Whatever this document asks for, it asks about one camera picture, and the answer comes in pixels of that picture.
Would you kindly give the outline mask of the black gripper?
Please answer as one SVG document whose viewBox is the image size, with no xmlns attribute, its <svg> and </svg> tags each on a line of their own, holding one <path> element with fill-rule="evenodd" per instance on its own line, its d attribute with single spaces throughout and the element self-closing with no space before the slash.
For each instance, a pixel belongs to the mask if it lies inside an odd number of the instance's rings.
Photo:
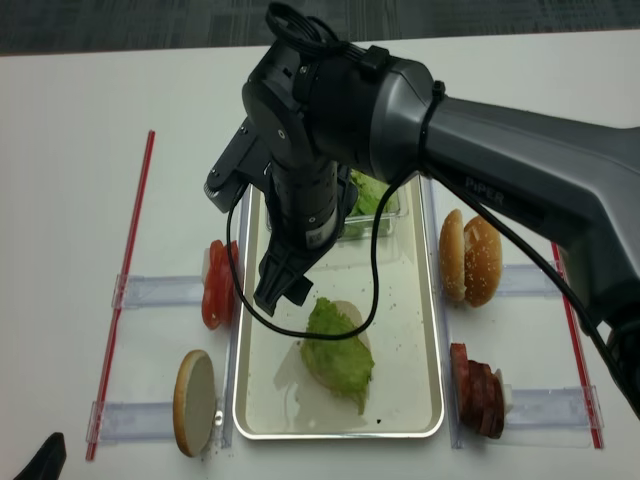
<svg viewBox="0 0 640 480">
<path fill-rule="evenodd" d="M 264 157 L 259 170 L 257 188 L 265 195 L 271 237 L 254 300 L 273 316 L 282 296 L 304 304 L 313 286 L 305 274 L 340 236 L 353 207 L 353 185 L 351 169 L 328 159 L 286 167 Z"/>
</svg>

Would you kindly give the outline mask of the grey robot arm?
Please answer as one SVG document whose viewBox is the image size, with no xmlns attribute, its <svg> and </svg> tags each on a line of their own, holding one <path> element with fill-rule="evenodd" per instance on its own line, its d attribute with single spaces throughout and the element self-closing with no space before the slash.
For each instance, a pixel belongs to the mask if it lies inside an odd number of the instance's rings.
<svg viewBox="0 0 640 480">
<path fill-rule="evenodd" d="M 390 190 L 422 174 L 548 276 L 637 408 L 638 130 L 454 99 L 423 64 L 343 41 L 287 4 L 265 18 L 275 42 L 204 186 L 226 214 L 248 186 L 265 195 L 272 236 L 246 311 L 268 324 L 281 297 L 305 301 L 307 271 L 354 205 L 352 170 Z"/>
</svg>

